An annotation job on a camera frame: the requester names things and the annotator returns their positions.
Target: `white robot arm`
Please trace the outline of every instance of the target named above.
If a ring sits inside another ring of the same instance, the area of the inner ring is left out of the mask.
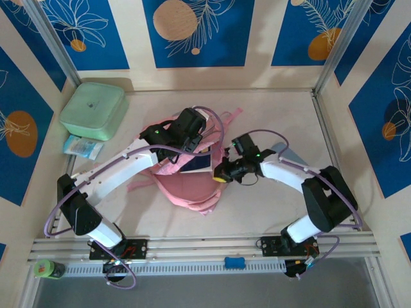
[[[206,121],[199,111],[186,108],[174,121],[149,126],[127,149],[97,168],[76,178],[61,176],[57,181],[58,200],[74,233],[88,235],[108,249],[122,242],[125,237],[120,229],[94,207],[132,176],[173,158],[175,149],[193,152],[202,139]]]
[[[308,213],[281,231],[280,253],[291,253],[315,235],[331,231],[357,210],[356,200],[337,168],[317,169],[292,162],[272,150],[260,152],[247,133],[232,140],[232,144],[241,158],[232,162],[224,158],[214,170],[214,179],[241,183],[244,175],[254,173],[293,187],[304,196]],[[325,178],[332,187],[319,178]]]

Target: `white table surface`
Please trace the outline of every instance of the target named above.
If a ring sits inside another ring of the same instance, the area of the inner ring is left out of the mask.
[[[130,107],[116,135],[106,142],[95,162],[77,158],[74,172],[89,170],[125,149],[144,125],[193,105],[212,108],[218,114],[237,107],[244,110],[230,125],[225,145],[249,130],[266,128],[285,135],[291,149],[309,165],[331,164],[309,92],[136,92],[128,95],[128,100]],[[254,133],[252,138],[260,150],[281,141],[269,133]],[[299,192],[264,178],[252,187],[230,184],[207,216],[171,204],[156,185],[127,193],[123,184],[96,208],[116,222],[126,236],[150,237],[276,233],[306,213]],[[67,227],[66,219],[61,217],[58,229]],[[73,237],[74,233],[61,236]]]

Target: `black mounting bracket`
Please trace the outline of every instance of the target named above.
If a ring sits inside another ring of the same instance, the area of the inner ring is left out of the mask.
[[[111,251],[120,259],[145,260],[147,253],[146,239],[124,239]],[[112,257],[102,250],[95,242],[91,243],[90,260],[111,260]]]
[[[263,236],[260,239],[263,257],[316,257],[319,254],[319,245],[314,237],[310,237],[304,242],[287,250],[281,240],[281,236]]]

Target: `gray floor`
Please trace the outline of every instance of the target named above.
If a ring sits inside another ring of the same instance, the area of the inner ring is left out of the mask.
[[[283,274],[139,277],[122,291],[102,278],[42,279],[39,308],[361,308],[379,307],[361,259],[328,259],[301,281]]]

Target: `plastic food container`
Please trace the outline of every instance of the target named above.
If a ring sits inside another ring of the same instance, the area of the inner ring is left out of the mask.
[[[82,83],[60,114],[60,122],[77,136],[109,140],[126,114],[124,90],[112,85]]]

